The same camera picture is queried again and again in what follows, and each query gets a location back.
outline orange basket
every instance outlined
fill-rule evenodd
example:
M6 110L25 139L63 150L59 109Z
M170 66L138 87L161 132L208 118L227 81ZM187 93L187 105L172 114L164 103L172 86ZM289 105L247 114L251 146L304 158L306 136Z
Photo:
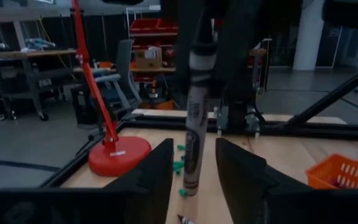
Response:
M98 62L99 68L111 68L113 64L111 62Z
M358 161L333 154L306 171L314 189L358 189Z

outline cardboard box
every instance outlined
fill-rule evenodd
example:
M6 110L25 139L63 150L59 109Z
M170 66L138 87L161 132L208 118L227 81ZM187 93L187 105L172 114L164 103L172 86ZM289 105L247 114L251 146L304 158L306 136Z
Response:
M162 51L159 47L135 50L136 68L155 69L162 67Z

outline red lamp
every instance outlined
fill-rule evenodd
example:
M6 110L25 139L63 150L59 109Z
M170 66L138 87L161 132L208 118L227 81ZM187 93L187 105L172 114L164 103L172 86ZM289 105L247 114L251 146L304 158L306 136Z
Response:
M120 176L134 168L138 162L146 157L151 151L151 146L148 141L139 137L118 137L116 132L117 121L111 121L91 72L78 0L72 0L71 3L75 10L75 28L78 43L76 57L81 63L91 94L97 99L106 122L106 137L102 143L95 145L90 151L88 158L89 168L98 175Z

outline black box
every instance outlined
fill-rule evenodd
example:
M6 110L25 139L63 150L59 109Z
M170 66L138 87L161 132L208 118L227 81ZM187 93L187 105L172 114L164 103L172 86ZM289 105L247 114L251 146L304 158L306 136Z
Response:
M98 115L91 104L91 90L85 85L76 86L71 89L71 96L77 124L96 124Z

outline red lamp base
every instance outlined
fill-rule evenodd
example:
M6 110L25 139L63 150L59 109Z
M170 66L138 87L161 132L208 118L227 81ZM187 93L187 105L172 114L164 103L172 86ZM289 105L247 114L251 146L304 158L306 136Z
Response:
M152 150L150 143L135 136L121 136L115 142L115 150L101 143L89 153L89 168L95 174L118 177L134 168Z

